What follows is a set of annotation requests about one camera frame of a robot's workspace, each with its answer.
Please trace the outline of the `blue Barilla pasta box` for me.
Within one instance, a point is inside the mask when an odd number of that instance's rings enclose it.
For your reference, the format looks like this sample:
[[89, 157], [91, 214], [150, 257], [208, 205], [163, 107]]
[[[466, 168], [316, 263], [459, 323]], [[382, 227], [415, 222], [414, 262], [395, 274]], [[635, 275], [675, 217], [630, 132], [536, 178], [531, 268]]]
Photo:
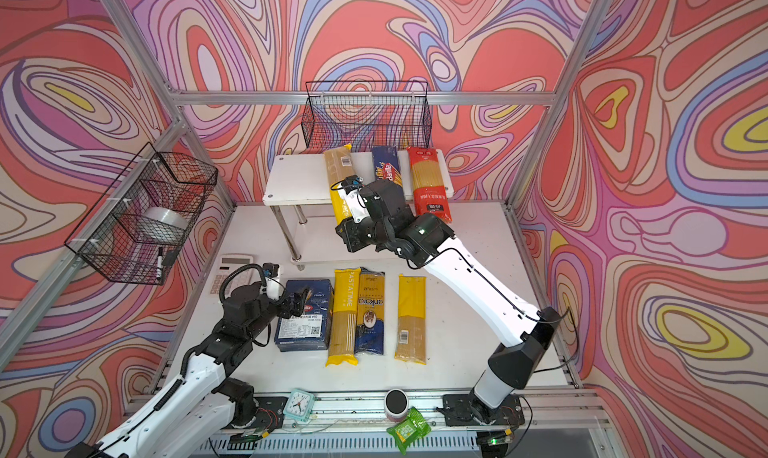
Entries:
[[275, 344], [281, 352], [327, 350], [330, 343], [333, 285], [330, 279], [292, 279], [287, 292], [310, 292], [300, 316], [280, 318]]

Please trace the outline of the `red spaghetti bag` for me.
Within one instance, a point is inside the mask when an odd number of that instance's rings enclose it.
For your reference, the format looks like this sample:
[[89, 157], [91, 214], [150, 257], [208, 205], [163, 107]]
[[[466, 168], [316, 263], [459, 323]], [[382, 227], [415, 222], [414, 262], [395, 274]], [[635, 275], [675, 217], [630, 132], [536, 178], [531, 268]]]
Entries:
[[408, 157], [416, 214], [432, 213], [446, 223], [451, 223], [452, 216], [437, 150], [410, 147]]

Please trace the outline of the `blue Barilla spaghetti box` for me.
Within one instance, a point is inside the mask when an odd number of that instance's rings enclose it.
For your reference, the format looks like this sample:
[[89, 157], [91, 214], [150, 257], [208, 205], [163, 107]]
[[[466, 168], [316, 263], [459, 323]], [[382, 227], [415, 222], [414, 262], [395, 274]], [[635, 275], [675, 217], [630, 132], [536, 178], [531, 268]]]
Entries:
[[388, 180], [402, 186], [401, 166], [397, 148], [394, 146], [374, 146], [372, 148], [374, 176], [376, 180]]

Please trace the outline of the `yellow Pastatime spaghetti bag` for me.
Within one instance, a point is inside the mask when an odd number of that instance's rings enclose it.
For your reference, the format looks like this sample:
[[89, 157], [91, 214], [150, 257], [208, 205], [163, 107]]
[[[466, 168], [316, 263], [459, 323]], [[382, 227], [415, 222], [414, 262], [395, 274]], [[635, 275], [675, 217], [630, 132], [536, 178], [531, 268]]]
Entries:
[[353, 366], [358, 364], [354, 351], [360, 274], [360, 268], [335, 271], [327, 366], [340, 365], [344, 362]]

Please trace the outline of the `yellow narrow spaghetti bag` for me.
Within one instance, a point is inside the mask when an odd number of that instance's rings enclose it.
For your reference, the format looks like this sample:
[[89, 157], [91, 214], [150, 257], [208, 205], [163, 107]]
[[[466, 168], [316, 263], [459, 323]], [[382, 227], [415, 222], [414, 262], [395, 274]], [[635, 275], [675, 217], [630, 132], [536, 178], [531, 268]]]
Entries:
[[345, 191], [341, 184], [343, 180], [357, 175], [352, 161], [351, 148], [352, 144], [348, 143], [323, 152], [331, 204], [337, 224], [352, 216], [343, 197]]

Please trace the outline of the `blue yellow Ankara spaghetti bag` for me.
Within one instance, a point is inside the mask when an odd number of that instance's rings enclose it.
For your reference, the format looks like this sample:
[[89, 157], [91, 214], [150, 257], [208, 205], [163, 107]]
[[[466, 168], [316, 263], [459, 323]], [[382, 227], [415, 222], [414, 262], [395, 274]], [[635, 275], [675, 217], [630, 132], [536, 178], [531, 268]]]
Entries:
[[355, 353], [384, 354], [385, 274], [363, 268], [358, 288]]

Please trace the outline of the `yellow clear spaghetti bag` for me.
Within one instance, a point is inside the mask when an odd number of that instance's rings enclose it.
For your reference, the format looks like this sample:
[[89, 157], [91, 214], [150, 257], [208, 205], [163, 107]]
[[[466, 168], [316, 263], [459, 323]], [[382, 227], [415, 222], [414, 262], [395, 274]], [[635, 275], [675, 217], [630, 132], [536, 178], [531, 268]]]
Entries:
[[395, 358], [427, 364], [426, 278], [400, 275], [398, 283], [398, 331]]

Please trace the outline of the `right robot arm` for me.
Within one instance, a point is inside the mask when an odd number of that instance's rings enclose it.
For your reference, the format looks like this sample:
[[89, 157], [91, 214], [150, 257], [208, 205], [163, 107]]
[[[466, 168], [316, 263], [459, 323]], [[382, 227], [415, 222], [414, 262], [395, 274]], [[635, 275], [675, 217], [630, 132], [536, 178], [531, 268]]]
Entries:
[[330, 189], [351, 212], [335, 228], [348, 251], [368, 246], [389, 250], [410, 268], [427, 271], [468, 303], [497, 335], [498, 347], [471, 391], [461, 396], [463, 409], [455, 415], [467, 422], [494, 423], [503, 402], [527, 386], [563, 315], [515, 294], [472, 255], [443, 219], [432, 212], [414, 214], [396, 183], [366, 184], [350, 175]]

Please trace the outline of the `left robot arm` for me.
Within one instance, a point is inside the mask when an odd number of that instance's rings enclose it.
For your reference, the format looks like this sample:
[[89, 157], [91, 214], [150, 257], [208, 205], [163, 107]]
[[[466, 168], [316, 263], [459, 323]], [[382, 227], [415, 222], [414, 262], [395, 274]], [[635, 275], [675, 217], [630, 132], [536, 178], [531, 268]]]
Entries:
[[254, 388], [233, 373], [275, 318], [300, 316], [312, 295], [310, 288], [302, 287], [273, 299], [265, 279], [221, 295], [222, 319], [187, 350], [172, 381], [95, 444], [81, 442], [66, 455], [188, 457], [226, 426], [247, 427], [258, 411]]

